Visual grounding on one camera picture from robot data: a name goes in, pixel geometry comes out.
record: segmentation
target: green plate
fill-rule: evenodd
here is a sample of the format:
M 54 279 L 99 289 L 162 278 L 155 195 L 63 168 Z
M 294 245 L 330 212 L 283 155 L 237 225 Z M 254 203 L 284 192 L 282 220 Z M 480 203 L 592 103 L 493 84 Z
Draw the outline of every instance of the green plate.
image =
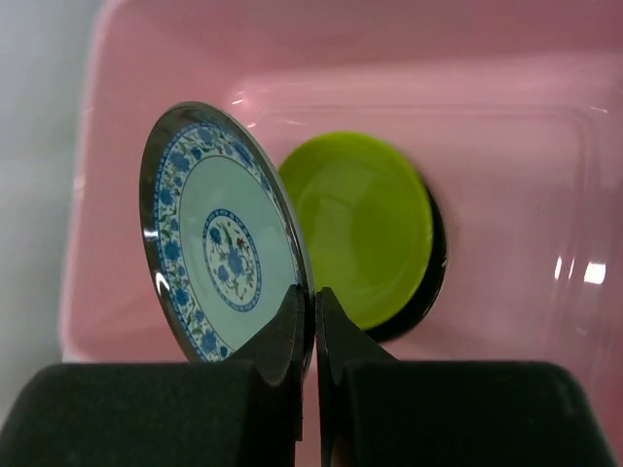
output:
M 426 271 L 426 188 L 392 146 L 362 133 L 317 136 L 279 169 L 303 227 L 316 290 L 331 287 L 363 330 L 406 305 Z

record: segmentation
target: blue floral border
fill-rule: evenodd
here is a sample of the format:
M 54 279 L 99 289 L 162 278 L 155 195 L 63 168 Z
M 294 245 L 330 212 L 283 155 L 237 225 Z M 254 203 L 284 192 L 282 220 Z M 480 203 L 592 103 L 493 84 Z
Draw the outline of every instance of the blue floral border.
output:
M 224 360 L 235 349 L 216 334 L 193 293 L 182 256 L 178 219 L 186 177 L 197 163 L 209 157 L 225 157 L 244 167 L 264 189 L 284 230 L 288 230 L 265 173 L 229 129 L 209 122 L 190 124 L 181 128 L 167 143 L 156 173 L 153 204 L 162 274 L 175 316 L 186 337 L 203 361 L 213 362 Z M 301 283 L 296 243 L 290 236 L 288 238 L 295 277 Z
M 227 209 L 215 209 L 210 212 L 209 216 L 205 220 L 205 224 L 203 225 L 203 255 L 205 256 L 205 263 L 208 264 L 206 250 L 207 250 L 207 229 L 210 226 L 210 222 L 217 216 L 225 216 L 229 219 L 232 219 L 244 232 L 246 235 L 246 239 L 249 242 L 249 246 L 251 247 L 251 251 L 253 252 L 253 259 L 255 260 L 255 264 L 257 265 L 257 287 L 255 289 L 255 294 L 253 295 L 253 299 L 246 305 L 236 305 L 220 289 L 218 284 L 216 283 L 216 278 L 212 273 L 212 269 L 210 267 L 207 268 L 207 273 L 210 274 L 210 279 L 212 279 L 212 284 L 214 284 L 214 288 L 218 292 L 218 295 L 223 299 L 227 305 L 233 308 L 236 311 L 247 312 L 253 309 L 257 305 L 258 300 L 260 300 L 260 294 L 262 293 L 262 267 L 260 265 L 260 257 L 257 254 L 257 249 L 255 248 L 255 242 L 253 241 L 253 237 L 249 233 L 249 230 L 246 228 L 246 225 L 238 218 L 236 214 L 227 210 Z

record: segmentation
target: pink bin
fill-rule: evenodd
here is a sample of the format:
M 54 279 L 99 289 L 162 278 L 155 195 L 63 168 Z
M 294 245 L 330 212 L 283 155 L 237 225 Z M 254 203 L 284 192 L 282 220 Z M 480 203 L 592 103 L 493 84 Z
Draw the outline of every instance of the pink bin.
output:
M 367 131 L 436 197 L 449 263 L 404 359 L 537 359 L 583 383 L 623 462 L 623 3 L 115 0 L 92 40 L 61 310 L 66 361 L 184 360 L 150 281 L 138 173 L 198 100 L 279 165 Z M 319 465 L 314 367 L 301 465 Z

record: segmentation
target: blue and white plate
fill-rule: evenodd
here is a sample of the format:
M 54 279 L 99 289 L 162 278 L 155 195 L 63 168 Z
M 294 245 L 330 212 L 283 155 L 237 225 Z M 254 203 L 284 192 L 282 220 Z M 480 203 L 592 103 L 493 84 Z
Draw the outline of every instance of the blue and white plate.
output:
M 303 237 L 275 168 L 224 112 L 183 103 L 149 136 L 140 173 L 149 268 L 191 360 L 219 361 L 275 315 L 287 288 L 312 302 Z

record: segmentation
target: gray surface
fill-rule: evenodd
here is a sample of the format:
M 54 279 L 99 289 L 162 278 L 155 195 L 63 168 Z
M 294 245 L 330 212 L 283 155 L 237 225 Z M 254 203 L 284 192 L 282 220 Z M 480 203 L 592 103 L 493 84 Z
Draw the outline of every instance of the gray surface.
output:
M 59 361 L 76 122 L 99 0 L 0 0 L 0 422 Z

